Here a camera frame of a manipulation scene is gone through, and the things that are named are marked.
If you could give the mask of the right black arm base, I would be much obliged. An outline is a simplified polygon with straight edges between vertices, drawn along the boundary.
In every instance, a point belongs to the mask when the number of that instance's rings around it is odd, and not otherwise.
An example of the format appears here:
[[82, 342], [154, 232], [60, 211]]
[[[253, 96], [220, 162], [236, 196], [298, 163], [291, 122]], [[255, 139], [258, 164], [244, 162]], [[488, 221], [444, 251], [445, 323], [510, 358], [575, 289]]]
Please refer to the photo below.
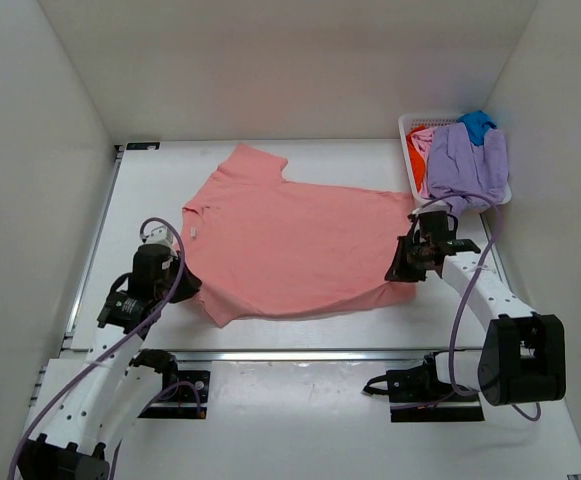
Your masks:
[[485, 416], [477, 394], [463, 397], [436, 375], [434, 356], [404, 360], [386, 367], [384, 374], [369, 379], [366, 396], [385, 397], [390, 421], [396, 423], [475, 423]]

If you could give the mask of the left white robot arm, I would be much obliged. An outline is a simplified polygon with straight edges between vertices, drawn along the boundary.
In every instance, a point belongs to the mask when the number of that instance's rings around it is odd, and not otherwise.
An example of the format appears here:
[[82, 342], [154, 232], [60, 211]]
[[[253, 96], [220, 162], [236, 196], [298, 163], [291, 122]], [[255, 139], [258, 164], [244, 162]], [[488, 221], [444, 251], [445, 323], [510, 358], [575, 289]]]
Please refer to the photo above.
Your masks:
[[201, 281], [183, 248], [144, 244], [110, 287], [79, 373], [37, 414], [19, 441], [8, 478], [109, 479], [125, 431], [168, 385], [174, 357], [142, 348], [162, 310], [192, 298]]

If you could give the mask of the white plastic laundry basket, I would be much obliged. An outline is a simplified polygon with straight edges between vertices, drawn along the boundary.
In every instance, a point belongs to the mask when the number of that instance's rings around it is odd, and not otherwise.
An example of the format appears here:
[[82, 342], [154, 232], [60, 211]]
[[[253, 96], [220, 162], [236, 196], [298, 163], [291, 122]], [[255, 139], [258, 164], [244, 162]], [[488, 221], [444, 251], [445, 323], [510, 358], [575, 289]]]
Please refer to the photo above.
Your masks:
[[[426, 127], [436, 127], [437, 129], [441, 126], [458, 123], [457, 120], [461, 115], [464, 114], [406, 114], [401, 116], [399, 119], [399, 134], [401, 138], [402, 148], [404, 151], [405, 164], [411, 185], [411, 191], [419, 203], [424, 203], [426, 201], [435, 198], [431, 198], [428, 194], [426, 171], [422, 191], [420, 193], [417, 192], [410, 164], [408, 148], [406, 145], [406, 135], [409, 134], [415, 127], [419, 125], [425, 125]], [[509, 202], [510, 200], [511, 200], [511, 191], [508, 184], [506, 188], [506, 197], [503, 204]]]

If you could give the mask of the lavender t shirt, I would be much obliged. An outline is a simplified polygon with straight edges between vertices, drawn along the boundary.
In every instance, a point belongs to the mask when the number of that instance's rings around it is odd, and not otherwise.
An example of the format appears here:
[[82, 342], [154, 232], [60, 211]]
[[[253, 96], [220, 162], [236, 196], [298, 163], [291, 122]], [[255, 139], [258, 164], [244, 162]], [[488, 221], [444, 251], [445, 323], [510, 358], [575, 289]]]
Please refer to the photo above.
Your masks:
[[505, 135], [490, 129], [481, 146], [471, 142], [466, 126], [454, 123], [437, 128], [426, 166], [431, 198], [443, 198], [455, 216], [468, 210], [501, 205], [506, 197], [509, 162]]

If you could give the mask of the orange t shirt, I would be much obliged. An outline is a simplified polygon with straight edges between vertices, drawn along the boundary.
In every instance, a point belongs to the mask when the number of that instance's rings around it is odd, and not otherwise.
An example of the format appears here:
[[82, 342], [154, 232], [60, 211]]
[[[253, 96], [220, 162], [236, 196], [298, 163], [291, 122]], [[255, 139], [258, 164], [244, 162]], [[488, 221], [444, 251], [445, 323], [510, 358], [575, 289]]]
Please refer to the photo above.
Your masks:
[[408, 153], [410, 157], [410, 164], [412, 168], [413, 178], [415, 181], [415, 186], [417, 192], [420, 193], [422, 191], [424, 178], [425, 178], [425, 171], [426, 171], [426, 162], [424, 161], [414, 150], [409, 138], [408, 134], [406, 135], [406, 145], [408, 148]]

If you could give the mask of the pink t shirt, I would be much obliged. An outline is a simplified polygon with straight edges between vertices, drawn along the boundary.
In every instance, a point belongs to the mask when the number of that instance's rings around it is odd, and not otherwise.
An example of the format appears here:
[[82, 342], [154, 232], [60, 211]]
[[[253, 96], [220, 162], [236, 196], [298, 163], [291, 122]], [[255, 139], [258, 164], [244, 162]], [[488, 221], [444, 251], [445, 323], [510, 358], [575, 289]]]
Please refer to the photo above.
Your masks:
[[183, 206], [196, 299], [218, 326], [413, 300], [385, 279], [409, 229], [410, 195], [290, 181], [282, 157], [240, 144]]

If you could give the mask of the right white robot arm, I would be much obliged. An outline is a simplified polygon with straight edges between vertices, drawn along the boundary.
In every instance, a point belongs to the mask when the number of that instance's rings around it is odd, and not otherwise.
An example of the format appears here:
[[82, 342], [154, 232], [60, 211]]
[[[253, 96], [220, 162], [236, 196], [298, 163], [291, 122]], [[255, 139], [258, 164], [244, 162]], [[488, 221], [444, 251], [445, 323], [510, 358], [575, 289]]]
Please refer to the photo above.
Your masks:
[[[445, 211], [415, 211], [399, 237], [385, 278], [417, 283], [435, 273], [460, 297], [446, 351], [436, 353], [434, 377], [460, 395], [480, 393], [493, 406], [559, 401], [566, 393], [565, 329], [554, 314], [521, 301], [486, 264], [492, 247], [457, 236]], [[481, 324], [484, 344], [461, 351], [457, 336], [465, 311]]]

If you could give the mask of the black label sticker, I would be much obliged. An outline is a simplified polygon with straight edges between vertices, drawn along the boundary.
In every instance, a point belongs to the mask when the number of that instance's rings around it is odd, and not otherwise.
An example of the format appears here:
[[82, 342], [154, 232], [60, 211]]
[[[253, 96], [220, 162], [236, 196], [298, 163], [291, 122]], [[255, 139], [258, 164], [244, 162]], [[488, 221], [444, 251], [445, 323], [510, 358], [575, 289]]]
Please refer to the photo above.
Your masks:
[[129, 142], [126, 151], [154, 151], [160, 148], [160, 142]]

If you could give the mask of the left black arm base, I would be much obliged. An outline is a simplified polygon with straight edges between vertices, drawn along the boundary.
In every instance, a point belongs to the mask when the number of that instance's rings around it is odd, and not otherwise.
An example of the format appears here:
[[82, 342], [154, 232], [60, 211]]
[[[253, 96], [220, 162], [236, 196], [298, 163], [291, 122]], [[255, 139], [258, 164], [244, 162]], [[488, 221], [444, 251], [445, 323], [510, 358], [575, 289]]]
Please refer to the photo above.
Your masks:
[[143, 409], [144, 419], [207, 418], [209, 370], [185, 370], [176, 357], [163, 350], [144, 350], [129, 363], [131, 367], [147, 367], [161, 377], [161, 391]]

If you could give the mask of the light pink garment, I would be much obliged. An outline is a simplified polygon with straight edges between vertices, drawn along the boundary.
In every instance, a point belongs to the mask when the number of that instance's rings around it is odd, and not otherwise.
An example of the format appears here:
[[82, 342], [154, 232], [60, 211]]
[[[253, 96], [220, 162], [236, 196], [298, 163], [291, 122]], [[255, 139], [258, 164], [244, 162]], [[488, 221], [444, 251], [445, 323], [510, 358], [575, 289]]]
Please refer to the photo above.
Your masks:
[[414, 150], [424, 161], [428, 159], [435, 131], [436, 127], [419, 125], [408, 134]]

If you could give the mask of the blue t shirt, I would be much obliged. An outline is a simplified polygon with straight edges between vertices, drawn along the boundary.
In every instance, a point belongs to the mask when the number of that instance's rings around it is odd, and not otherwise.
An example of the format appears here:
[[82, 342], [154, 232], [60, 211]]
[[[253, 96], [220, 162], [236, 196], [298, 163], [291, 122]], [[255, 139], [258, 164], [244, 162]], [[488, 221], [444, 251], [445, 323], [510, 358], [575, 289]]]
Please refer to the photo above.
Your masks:
[[461, 115], [457, 122], [465, 126], [468, 137], [475, 146], [483, 146], [487, 132], [497, 128], [496, 123], [482, 110]]

